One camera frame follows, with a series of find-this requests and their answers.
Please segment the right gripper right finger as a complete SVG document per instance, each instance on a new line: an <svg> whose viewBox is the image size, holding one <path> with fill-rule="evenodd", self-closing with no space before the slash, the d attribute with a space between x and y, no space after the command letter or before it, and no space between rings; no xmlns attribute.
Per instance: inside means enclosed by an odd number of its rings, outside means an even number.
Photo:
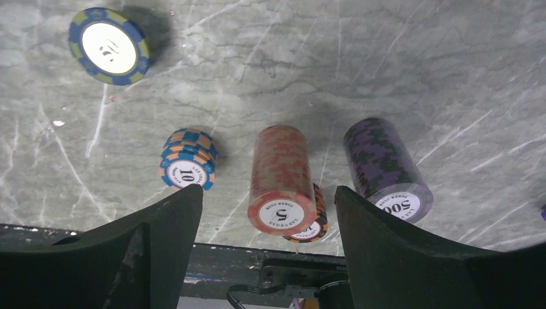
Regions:
<svg viewBox="0 0 546 309"><path fill-rule="evenodd" d="M451 241L335 192L356 308L544 308L545 245L497 252Z"/></svg>

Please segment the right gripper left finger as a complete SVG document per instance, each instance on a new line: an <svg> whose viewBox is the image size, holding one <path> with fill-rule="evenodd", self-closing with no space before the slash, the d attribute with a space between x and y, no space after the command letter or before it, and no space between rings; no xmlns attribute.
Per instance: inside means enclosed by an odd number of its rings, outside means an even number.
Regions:
<svg viewBox="0 0 546 309"><path fill-rule="evenodd" d="M2 308L176 308L203 210L190 185L101 227L1 251Z"/></svg>

